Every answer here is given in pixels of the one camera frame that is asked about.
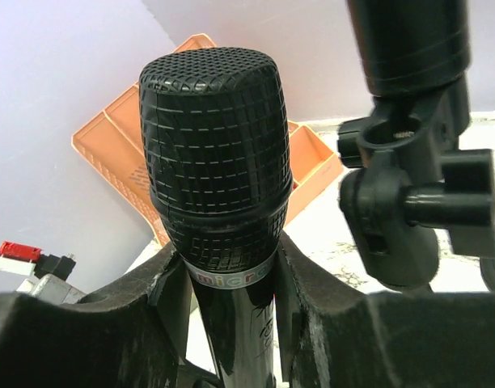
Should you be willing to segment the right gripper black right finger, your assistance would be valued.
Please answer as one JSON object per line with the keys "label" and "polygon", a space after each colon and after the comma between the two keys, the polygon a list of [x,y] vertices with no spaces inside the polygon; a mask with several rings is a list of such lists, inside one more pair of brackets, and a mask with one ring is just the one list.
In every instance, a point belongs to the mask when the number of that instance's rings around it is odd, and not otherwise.
{"label": "right gripper black right finger", "polygon": [[282,235],[275,298],[292,387],[495,387],[495,294],[365,294]]}

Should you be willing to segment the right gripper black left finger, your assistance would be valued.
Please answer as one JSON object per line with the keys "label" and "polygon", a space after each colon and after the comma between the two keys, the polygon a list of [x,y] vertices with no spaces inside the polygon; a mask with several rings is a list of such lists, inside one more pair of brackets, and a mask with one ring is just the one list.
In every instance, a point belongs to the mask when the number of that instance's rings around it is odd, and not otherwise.
{"label": "right gripper black left finger", "polygon": [[183,273],[172,244],[75,304],[0,293],[0,387],[174,387],[180,358],[161,309]]}

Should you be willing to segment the small black tripod stand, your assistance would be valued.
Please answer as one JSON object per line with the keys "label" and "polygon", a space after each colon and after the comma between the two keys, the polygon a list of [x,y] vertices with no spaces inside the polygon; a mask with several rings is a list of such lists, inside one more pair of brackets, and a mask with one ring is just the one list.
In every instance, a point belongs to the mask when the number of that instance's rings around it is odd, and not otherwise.
{"label": "small black tripod stand", "polygon": [[427,293],[439,268],[437,230],[457,255],[495,259],[490,150],[461,150],[470,123],[465,78],[419,95],[377,98],[344,122],[337,142],[349,173],[340,207],[366,273],[401,293]]}

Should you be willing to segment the black microphone with white ring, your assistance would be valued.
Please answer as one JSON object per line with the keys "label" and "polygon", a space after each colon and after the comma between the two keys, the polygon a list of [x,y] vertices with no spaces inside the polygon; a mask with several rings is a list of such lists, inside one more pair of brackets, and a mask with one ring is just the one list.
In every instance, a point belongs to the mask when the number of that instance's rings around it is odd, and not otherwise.
{"label": "black microphone with white ring", "polygon": [[468,3],[348,1],[369,92],[415,95],[451,83],[471,61]]}

